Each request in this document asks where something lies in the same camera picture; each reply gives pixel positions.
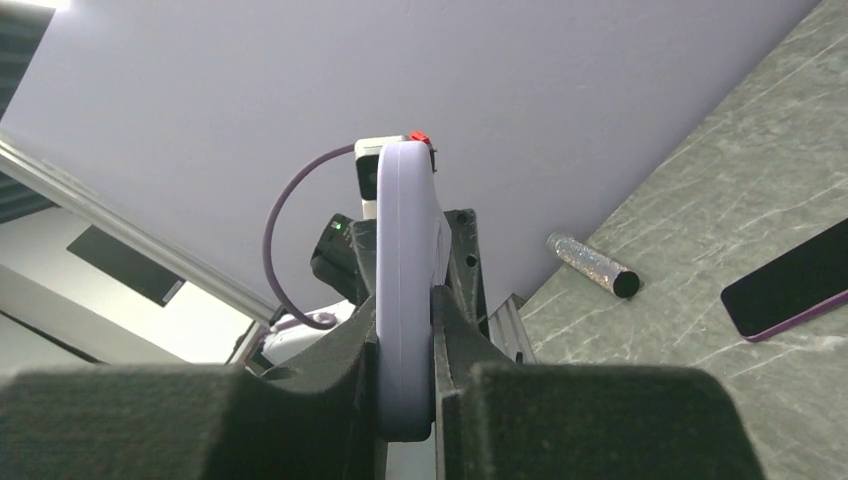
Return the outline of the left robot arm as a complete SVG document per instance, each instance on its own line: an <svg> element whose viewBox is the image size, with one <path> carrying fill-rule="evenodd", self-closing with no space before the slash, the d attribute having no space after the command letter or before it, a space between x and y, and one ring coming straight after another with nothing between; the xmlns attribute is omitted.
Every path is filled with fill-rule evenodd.
<svg viewBox="0 0 848 480"><path fill-rule="evenodd" d="M486 300L477 232L477 216L472 209L445 213L452 232L449 266L445 284L450 288L464 319L488 333L485 326ZM344 300L316 311L319 317L338 325L363 305L375 288L376 222L355 221L334 215L313 250L310 267L321 282L340 293ZM269 333L259 341L258 352L271 364L279 364L326 335L279 310Z"/></svg>

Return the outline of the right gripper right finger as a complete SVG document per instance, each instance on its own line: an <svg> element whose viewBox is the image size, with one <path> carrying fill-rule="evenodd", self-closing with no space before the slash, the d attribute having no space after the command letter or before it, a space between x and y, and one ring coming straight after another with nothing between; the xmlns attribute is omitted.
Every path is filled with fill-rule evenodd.
<svg viewBox="0 0 848 480"><path fill-rule="evenodd" d="M432 293L441 479L761 479L730 395L694 368L519 364Z"/></svg>

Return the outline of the black smartphone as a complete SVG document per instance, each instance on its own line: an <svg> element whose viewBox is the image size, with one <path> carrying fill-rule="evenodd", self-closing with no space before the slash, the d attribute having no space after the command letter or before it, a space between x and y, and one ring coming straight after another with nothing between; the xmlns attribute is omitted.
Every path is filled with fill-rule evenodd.
<svg viewBox="0 0 848 480"><path fill-rule="evenodd" d="M847 302L847 221L833 225L725 287L738 334L760 342Z"/></svg>

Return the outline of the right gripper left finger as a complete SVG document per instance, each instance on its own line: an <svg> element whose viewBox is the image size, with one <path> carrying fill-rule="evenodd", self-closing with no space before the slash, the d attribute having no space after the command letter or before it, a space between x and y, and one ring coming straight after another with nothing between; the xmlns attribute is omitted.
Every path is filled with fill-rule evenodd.
<svg viewBox="0 0 848 480"><path fill-rule="evenodd" d="M5 479L375 479L374 304L267 375L90 365L1 381Z"/></svg>

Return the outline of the phone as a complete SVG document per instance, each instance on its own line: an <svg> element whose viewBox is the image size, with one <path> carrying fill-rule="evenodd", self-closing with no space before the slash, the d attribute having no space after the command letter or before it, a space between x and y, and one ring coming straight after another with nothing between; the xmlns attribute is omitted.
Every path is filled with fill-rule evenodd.
<svg viewBox="0 0 848 480"><path fill-rule="evenodd" d="M378 430L387 442L419 442L434 416L431 293L445 283L452 240L426 143L382 148L376 235Z"/></svg>

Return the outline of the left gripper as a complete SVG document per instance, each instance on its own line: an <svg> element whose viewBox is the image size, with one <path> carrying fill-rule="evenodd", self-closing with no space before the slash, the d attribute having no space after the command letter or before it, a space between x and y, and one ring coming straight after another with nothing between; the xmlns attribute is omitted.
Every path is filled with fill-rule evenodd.
<svg viewBox="0 0 848 480"><path fill-rule="evenodd" d="M451 228L451 252L447 285L465 319L484 337L489 337L488 314L483 282L476 213L472 209L445 211ZM331 287L354 306L369 296L355 250L356 227L372 227L376 221L354 220L334 214L319 235L310 257L316 279Z"/></svg>

